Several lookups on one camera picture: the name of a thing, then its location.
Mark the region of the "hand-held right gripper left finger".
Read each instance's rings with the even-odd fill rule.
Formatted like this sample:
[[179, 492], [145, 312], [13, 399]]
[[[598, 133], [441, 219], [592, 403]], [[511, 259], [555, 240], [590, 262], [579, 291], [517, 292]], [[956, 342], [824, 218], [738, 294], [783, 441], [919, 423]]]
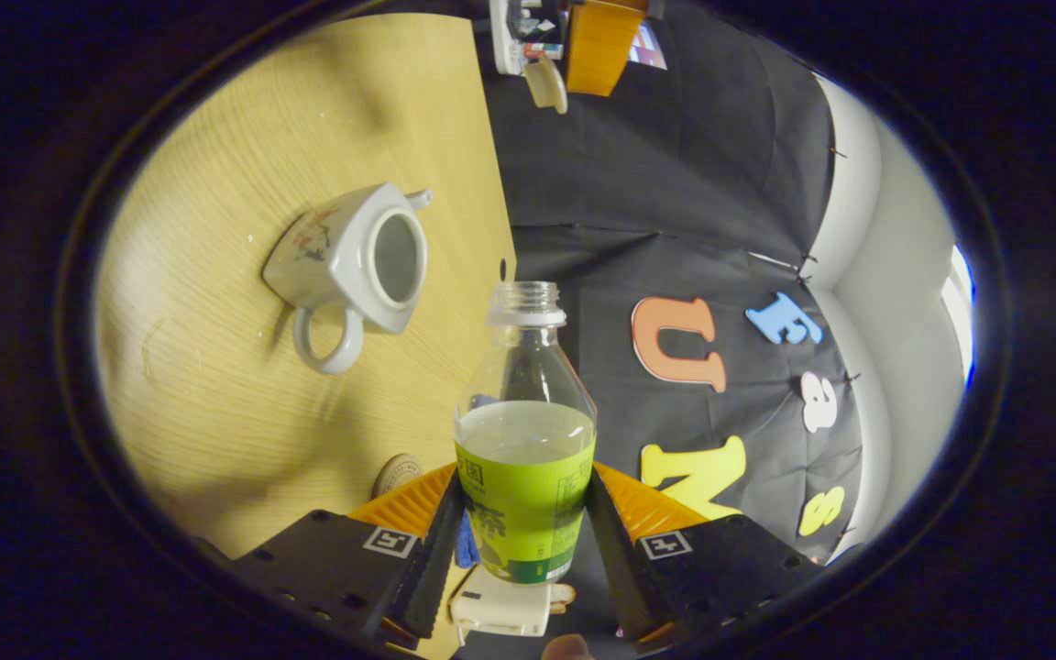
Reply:
[[278, 610], [367, 649], [414, 652], [435, 635], [464, 521], [456, 464], [348, 514], [314, 509], [239, 557], [194, 543]]

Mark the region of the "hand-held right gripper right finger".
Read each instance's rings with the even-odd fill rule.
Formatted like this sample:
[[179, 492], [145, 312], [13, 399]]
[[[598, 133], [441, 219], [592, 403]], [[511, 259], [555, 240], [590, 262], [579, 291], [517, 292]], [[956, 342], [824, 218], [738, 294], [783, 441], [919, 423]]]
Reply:
[[709, 521], [599, 461], [586, 510], [612, 609], [642, 655], [739, 630], [824, 569], [744, 514]]

